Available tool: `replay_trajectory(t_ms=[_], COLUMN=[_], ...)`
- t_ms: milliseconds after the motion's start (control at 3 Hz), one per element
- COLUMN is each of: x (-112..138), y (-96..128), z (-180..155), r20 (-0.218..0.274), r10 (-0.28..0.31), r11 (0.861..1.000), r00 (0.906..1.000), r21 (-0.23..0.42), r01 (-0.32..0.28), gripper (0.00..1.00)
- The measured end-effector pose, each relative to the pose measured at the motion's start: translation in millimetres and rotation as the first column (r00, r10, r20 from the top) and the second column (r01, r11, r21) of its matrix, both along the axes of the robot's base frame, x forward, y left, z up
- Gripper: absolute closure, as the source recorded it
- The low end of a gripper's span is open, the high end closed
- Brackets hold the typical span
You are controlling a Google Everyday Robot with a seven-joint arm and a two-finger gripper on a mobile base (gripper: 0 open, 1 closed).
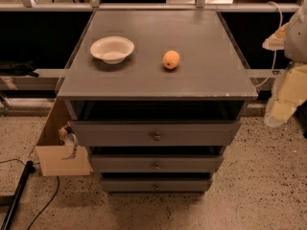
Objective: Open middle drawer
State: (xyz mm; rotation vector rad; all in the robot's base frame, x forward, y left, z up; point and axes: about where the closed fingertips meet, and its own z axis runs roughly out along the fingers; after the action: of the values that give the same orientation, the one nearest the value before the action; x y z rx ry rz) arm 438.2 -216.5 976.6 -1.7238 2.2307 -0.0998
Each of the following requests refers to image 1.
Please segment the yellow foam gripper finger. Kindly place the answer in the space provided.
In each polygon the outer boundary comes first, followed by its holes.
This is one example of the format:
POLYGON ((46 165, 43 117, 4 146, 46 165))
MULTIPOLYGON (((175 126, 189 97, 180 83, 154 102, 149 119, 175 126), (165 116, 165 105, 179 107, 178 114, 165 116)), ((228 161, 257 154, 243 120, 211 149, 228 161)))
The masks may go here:
POLYGON ((295 63, 274 82, 268 100, 264 123, 268 127, 286 124, 297 108, 307 101, 307 65, 295 63))

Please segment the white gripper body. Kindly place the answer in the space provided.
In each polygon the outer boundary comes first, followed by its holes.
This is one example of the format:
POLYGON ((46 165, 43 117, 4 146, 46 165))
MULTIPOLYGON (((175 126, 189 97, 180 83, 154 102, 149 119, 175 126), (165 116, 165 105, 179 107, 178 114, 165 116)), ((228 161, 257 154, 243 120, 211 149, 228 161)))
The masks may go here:
POLYGON ((269 51, 285 50, 288 47, 288 33, 290 23, 287 22, 271 34, 262 44, 262 47, 269 51))

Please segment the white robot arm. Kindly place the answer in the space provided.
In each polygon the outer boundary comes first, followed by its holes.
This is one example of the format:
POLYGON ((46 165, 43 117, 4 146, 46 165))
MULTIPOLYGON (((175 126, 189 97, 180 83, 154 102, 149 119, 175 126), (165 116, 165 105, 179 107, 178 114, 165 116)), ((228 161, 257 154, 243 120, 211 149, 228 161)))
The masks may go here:
POLYGON ((307 101, 307 0, 287 23, 263 42, 262 47, 270 51, 283 50, 292 62, 274 81, 266 107, 265 124, 280 127, 307 101))

